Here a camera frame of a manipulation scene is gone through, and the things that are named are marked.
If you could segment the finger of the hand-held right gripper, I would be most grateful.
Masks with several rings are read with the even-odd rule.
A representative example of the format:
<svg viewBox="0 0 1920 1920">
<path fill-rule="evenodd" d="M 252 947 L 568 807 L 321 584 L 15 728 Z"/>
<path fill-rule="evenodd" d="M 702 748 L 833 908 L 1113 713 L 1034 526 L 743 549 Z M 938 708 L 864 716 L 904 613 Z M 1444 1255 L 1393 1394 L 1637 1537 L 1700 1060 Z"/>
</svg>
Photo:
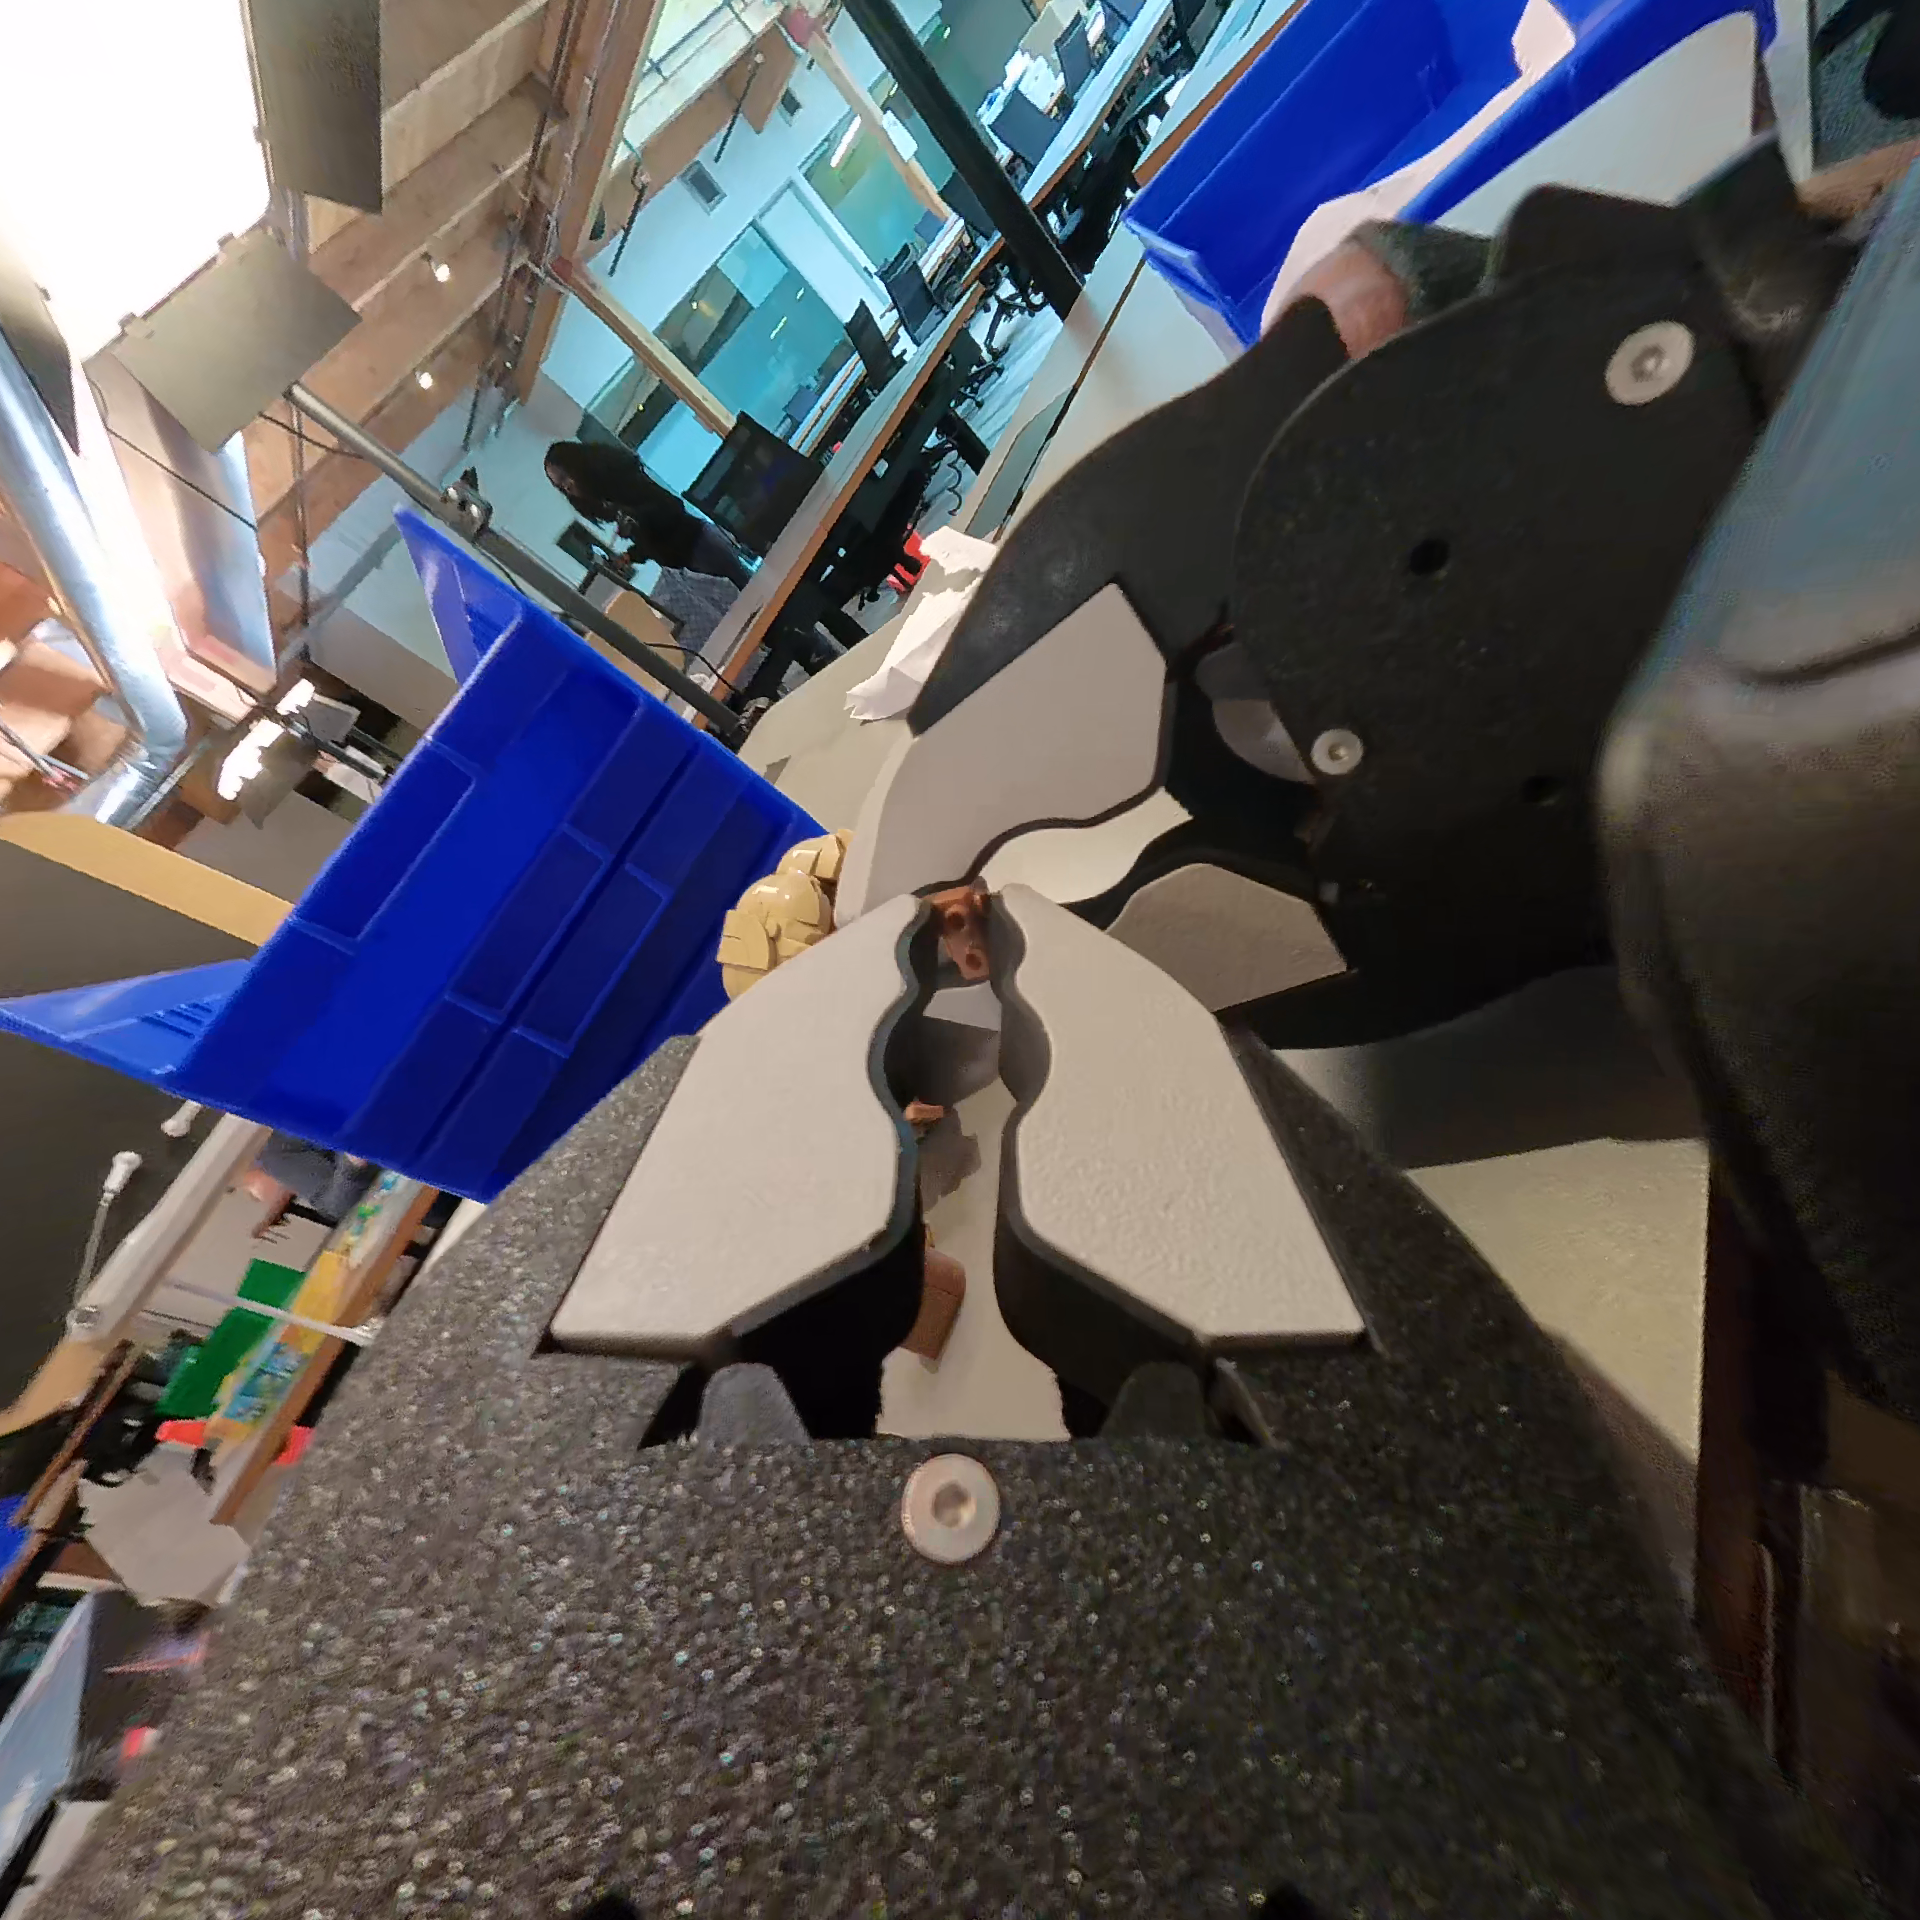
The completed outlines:
<svg viewBox="0 0 1920 1920">
<path fill-rule="evenodd" d="M 938 728 L 911 728 L 859 807 L 859 917 L 955 883 L 1113 896 L 1190 822 L 1169 790 L 1172 687 L 1123 584 L 1083 601 Z"/>
<path fill-rule="evenodd" d="M 1252 858 L 1181 844 L 1190 800 L 1144 797 L 1072 834 L 1072 908 L 1161 961 L 1209 1016 L 1345 978 L 1317 908 Z"/>
</svg>

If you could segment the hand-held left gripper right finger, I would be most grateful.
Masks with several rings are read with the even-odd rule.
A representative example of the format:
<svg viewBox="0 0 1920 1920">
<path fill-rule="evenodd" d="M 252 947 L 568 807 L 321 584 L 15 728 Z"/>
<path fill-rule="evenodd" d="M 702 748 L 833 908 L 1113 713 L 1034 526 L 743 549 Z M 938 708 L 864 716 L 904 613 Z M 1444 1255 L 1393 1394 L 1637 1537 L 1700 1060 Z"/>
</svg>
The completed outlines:
<svg viewBox="0 0 1920 1920">
<path fill-rule="evenodd" d="M 1034 1358 L 1345 1348 L 1359 1308 L 1221 1023 L 1034 889 L 989 896 L 997 1316 Z"/>
</svg>

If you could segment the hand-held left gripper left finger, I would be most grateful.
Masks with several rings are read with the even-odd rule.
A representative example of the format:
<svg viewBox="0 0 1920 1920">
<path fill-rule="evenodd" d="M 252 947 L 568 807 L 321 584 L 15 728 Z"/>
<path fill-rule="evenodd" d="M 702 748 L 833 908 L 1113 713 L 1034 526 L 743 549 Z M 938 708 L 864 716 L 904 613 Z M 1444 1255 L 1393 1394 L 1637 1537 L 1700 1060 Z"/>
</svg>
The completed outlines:
<svg viewBox="0 0 1920 1920">
<path fill-rule="evenodd" d="M 925 1316 L 916 1125 L 887 1083 L 925 1016 L 930 904 L 896 896 L 709 1023 L 554 1316 L 568 1358 L 719 1360 L 846 1287 Z"/>
</svg>

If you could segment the small orange brick assembly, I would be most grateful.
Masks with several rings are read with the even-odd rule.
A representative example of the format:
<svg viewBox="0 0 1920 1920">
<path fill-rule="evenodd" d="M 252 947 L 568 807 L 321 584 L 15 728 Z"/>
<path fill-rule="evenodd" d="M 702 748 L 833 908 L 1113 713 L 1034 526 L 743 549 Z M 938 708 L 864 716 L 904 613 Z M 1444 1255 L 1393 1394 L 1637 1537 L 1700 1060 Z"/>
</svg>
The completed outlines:
<svg viewBox="0 0 1920 1920">
<path fill-rule="evenodd" d="M 930 990 L 973 990 L 989 988 L 989 889 L 955 883 L 955 889 L 925 889 L 930 917 Z"/>
</svg>

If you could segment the grey desk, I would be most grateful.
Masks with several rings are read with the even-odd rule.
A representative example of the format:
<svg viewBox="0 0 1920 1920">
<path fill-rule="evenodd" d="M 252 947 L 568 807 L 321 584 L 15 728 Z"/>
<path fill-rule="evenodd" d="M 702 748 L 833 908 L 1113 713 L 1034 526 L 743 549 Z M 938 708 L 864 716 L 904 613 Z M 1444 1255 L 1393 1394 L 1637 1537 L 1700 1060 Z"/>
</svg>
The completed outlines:
<svg viewBox="0 0 1920 1920">
<path fill-rule="evenodd" d="M 1602 108 L 1602 136 L 1582 136 L 1602 154 L 1591 184 L 1700 184 L 1751 116 L 1751 64 L 1751 21 L 1700 28 L 1657 64 L 1657 76 L 1624 87 L 1624 108 Z M 1221 341 L 1229 337 L 1218 337 L 1218 324 L 1204 324 L 1138 244 L 1118 236 L 1010 412 L 1018 430 L 1051 401 L 1072 401 L 1018 509 L 1034 509 L 1076 452 L 1144 420 L 1144 403 L 1221 369 Z M 887 656 L 896 629 L 790 691 L 747 740 L 747 765 L 846 834 L 904 735 L 904 716 L 859 728 L 846 691 Z M 1138 800 L 1095 834 L 1042 834 L 1042 844 L 1010 844 L 989 883 L 1062 896 L 1072 883 L 1095 883 L 1095 858 L 1129 854 L 1129 834 L 1144 844 L 1153 822 L 1172 822 L 1172 800 Z M 1624 1465 L 1649 1465 L 1665 1504 L 1692 1504 L 1705 1146 L 1692 1138 L 1682 1088 L 1637 1040 L 1621 990 L 1602 974 L 1574 974 L 1442 1036 L 1310 1046 L 1288 1052 L 1288 1066 L 1302 1066 L 1309 1088 L 1317 1088 L 1481 1244 L 1567 1358 L 1582 1358 L 1582 1384 L 1602 1390 Z M 880 1431 L 1062 1439 L 1062 1390 L 1042 1384 L 1042 1360 L 989 1308 L 989 1192 L 997 1171 L 983 1167 L 930 1208 L 938 1244 L 955 1244 L 973 1269 L 973 1297 L 945 1360 L 887 1358 Z"/>
</svg>

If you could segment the person's right hand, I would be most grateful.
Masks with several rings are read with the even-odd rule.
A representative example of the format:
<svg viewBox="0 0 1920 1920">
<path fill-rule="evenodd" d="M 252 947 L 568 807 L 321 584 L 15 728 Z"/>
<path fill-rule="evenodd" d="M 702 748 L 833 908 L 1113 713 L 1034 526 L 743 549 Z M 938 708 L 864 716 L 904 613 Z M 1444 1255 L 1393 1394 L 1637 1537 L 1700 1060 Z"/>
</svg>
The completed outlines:
<svg viewBox="0 0 1920 1920">
<path fill-rule="evenodd" d="M 1472 300 L 1486 281 L 1496 236 L 1442 228 L 1442 222 L 1353 222 L 1330 262 L 1310 262 L 1289 287 L 1268 287 L 1268 337 L 1302 300 L 1333 317 L 1345 353 L 1385 349 L 1393 337 Z"/>
</svg>

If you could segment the torn white paper bag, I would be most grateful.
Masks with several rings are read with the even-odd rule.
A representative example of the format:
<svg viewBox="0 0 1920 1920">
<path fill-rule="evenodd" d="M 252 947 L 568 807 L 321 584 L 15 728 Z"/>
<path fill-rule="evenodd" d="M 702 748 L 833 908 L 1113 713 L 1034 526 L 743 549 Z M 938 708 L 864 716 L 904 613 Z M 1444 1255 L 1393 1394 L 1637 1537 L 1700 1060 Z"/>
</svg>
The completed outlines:
<svg viewBox="0 0 1920 1920">
<path fill-rule="evenodd" d="M 880 671 L 846 691 L 859 728 L 911 716 L 930 671 L 945 665 L 975 580 L 989 572 L 997 543 L 973 530 L 930 530 L 925 543 L 938 584 L 916 584 L 904 635 L 887 646 Z"/>
</svg>

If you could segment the small blue storage bin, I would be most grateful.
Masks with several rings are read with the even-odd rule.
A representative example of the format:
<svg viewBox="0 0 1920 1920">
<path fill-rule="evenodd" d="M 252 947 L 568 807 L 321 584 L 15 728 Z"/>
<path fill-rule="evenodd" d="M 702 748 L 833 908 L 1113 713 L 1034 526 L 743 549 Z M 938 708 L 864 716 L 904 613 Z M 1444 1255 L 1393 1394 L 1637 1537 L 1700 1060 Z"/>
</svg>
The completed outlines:
<svg viewBox="0 0 1920 1920">
<path fill-rule="evenodd" d="M 1221 353 L 1359 222 L 1496 236 L 1531 192 L 1682 201 L 1751 138 L 1764 0 L 1302 8 L 1123 211 Z"/>
</svg>

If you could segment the white metal stand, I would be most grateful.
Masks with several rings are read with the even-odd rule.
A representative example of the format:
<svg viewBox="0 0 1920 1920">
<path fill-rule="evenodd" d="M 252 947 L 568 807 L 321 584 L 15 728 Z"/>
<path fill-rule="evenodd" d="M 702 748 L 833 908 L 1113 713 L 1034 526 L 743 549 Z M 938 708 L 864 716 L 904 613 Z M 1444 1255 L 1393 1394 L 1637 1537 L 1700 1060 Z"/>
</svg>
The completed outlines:
<svg viewBox="0 0 1920 1920">
<path fill-rule="evenodd" d="M 157 1292 L 216 1297 L 208 1287 L 198 1287 L 198 1244 L 205 1232 L 221 1232 L 228 1244 L 265 1238 L 273 1199 L 252 1189 L 265 1138 L 273 1130 L 252 1114 L 216 1114 L 208 1138 L 164 1189 L 164 1199 L 128 1232 L 107 1269 L 78 1292 L 66 1337 L 85 1348 L 113 1348 L 136 1337 Z"/>
</svg>

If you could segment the studio light panel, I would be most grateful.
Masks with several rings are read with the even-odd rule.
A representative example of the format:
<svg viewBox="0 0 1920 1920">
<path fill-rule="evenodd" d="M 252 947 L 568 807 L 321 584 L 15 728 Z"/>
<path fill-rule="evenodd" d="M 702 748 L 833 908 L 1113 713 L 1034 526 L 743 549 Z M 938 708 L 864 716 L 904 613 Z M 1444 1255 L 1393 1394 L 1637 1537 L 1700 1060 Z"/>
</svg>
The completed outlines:
<svg viewBox="0 0 1920 1920">
<path fill-rule="evenodd" d="M 10 0 L 0 116 L 15 430 L 113 364 L 216 452 L 351 341 L 273 218 L 385 211 L 375 0 Z"/>
</svg>

